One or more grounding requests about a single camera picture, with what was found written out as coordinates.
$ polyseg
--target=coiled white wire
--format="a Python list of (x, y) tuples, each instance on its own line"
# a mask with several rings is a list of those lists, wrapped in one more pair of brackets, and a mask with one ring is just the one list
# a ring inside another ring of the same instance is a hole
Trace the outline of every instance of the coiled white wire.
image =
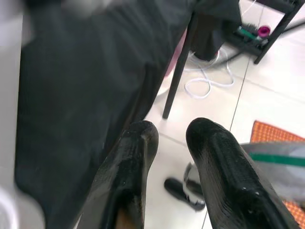
[[(195, 99), (204, 99), (206, 97), (209, 96), (211, 90), (212, 90), (212, 85), (214, 86), (217, 86), (217, 87), (222, 87), (222, 88), (226, 88), (226, 87), (231, 87), (233, 86), (234, 82), (235, 82), (235, 78), (234, 78), (234, 74), (232, 73), (230, 67), (229, 67), (229, 62), (226, 63), (226, 70), (228, 72), (228, 75), (230, 76), (230, 79), (231, 79), (231, 82), (228, 83), (228, 84), (224, 84), (224, 83), (218, 83), (216, 81), (213, 81), (213, 80), (210, 80), (207, 73), (205, 72), (207, 69), (213, 67), (214, 63), (217, 63), (217, 61), (219, 60), (219, 56), (220, 54), (223, 53), (225, 55), (225, 57), (228, 59), (228, 53), (224, 50), (224, 49), (220, 49), (218, 52), (217, 52), (217, 55), (216, 55), (216, 58), (214, 60), (212, 60), (206, 67), (201, 67), (199, 62), (198, 61), (195, 61), (192, 56), (193, 56), (193, 53), (189, 56), (189, 60), (192, 61), (193, 63), (195, 63), (198, 68), (196, 69), (192, 69), (192, 68), (185, 68), (184, 70), (186, 72), (202, 72), (204, 78), (200, 77), (200, 78), (195, 78), (195, 79), (191, 79), (189, 80), (188, 82), (186, 82), (186, 84), (184, 85), (184, 89), (186, 91), (186, 93), (188, 93), (192, 98), (195, 98)], [(192, 93), (189, 89), (189, 86), (190, 84), (192, 83), (195, 83), (195, 82), (206, 82), (208, 83), (208, 86), (209, 86), (209, 89), (208, 91), (206, 92), (206, 94), (204, 95), (196, 95), (194, 93)]]

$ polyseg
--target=white cable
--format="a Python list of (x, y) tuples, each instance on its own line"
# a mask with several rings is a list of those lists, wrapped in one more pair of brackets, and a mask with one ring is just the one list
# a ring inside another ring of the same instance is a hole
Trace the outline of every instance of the white cable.
[[(230, 76), (230, 79), (231, 79), (231, 82), (228, 83), (228, 84), (218, 83), (218, 82), (216, 82), (216, 81), (210, 80), (210, 79), (208, 78), (206, 72), (205, 72), (205, 70), (211, 68), (211, 67), (213, 66), (213, 64), (216, 63), (216, 62), (218, 61), (219, 56), (220, 56), (220, 53), (223, 53), (223, 54), (226, 56), (226, 58), (228, 59), (228, 53), (227, 53), (224, 49), (220, 49), (220, 51), (217, 53), (216, 58), (215, 58), (214, 60), (212, 60), (212, 61), (211, 61), (206, 67), (204, 67), (204, 68), (200, 66), (200, 64), (198, 63), (198, 61), (195, 61), (195, 60), (193, 60), (193, 59), (190, 58), (190, 60), (191, 60), (193, 63), (197, 64), (197, 66), (198, 66), (199, 68), (198, 68), (198, 69), (184, 69), (184, 70), (185, 70), (185, 71), (188, 71), (188, 72), (201, 71), (202, 74), (203, 74), (203, 76), (204, 76), (204, 78), (201, 77), (201, 78), (191, 79), (191, 80), (189, 80), (188, 82), (186, 82), (186, 84), (184, 85), (184, 89), (185, 89), (186, 93), (188, 93), (192, 98), (195, 98), (195, 99), (204, 99), (204, 98), (206, 98), (206, 97), (210, 94), (210, 92), (211, 92), (212, 85), (217, 86), (217, 87), (226, 88), (226, 87), (231, 87), (231, 86), (234, 84), (235, 78), (234, 78), (234, 75), (233, 75), (233, 73), (231, 72), (231, 69), (230, 69), (230, 67), (229, 67), (229, 62), (227, 62), (227, 64), (226, 64), (226, 70), (227, 70), (228, 75)], [(189, 85), (190, 85), (191, 83), (195, 83), (195, 82), (205, 82), (205, 83), (208, 83), (209, 89), (208, 89), (208, 91), (207, 91), (207, 93), (206, 93), (205, 95), (196, 95), (196, 94), (194, 94), (194, 93), (192, 93), (192, 92), (190, 91)]]
[(257, 1), (257, 0), (254, 0), (254, 1), (252, 2), (252, 4), (242, 13), (242, 16), (244, 16), (244, 14), (247, 13), (247, 12), (254, 6), (254, 4), (256, 3), (256, 1)]

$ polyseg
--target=orange rug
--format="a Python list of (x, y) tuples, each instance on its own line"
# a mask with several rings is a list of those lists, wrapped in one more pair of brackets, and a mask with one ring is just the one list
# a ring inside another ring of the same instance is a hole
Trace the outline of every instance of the orange rug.
[[(305, 138), (299, 137), (266, 123), (261, 123), (258, 121), (254, 122), (252, 128), (251, 143), (279, 141), (305, 142)], [(305, 213), (303, 210), (294, 202), (283, 201), (283, 203), (294, 216), (296, 222), (298, 222), (300, 225), (300, 228), (305, 229)]]

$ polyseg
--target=floor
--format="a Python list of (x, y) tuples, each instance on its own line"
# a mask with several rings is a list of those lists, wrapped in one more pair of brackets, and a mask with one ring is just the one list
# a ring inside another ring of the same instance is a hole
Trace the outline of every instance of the floor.
[[(241, 0), (245, 11), (250, 1)], [(270, 25), (272, 28), (282, 15), (255, 4), (244, 16), (245, 22)], [(305, 17), (302, 8), (295, 20)], [(0, 110), (1, 151), (14, 152), (18, 72), (20, 61), (21, 18), (12, 21), (9, 31), (0, 36)], [(163, 188), (167, 177), (182, 179), (186, 165), (192, 161), (185, 142), (188, 124), (197, 117), (206, 117), (230, 130), (240, 143), (250, 140), (254, 120), (267, 122), (294, 134), (305, 137), (305, 29), (279, 39), (259, 65), (253, 65), (252, 57), (243, 55), (230, 64), (236, 82), (230, 88), (213, 87), (210, 95), (195, 100), (184, 91), (187, 80), (199, 77), (199, 73), (184, 73), (168, 120), (161, 118), (166, 94), (158, 97), (147, 115), (160, 133), (158, 154), (148, 177), (146, 200), (146, 229), (211, 229), (205, 210), (194, 212), (187, 205), (171, 197)], [(227, 83), (224, 70), (209, 72), (210, 78)], [(204, 93), (204, 83), (194, 83), (191, 89)], [(43, 229), (41, 211), (37, 205), (16, 193), (13, 185), (14, 153), (0, 153), (0, 184), (16, 198), (20, 210), (21, 229)]]

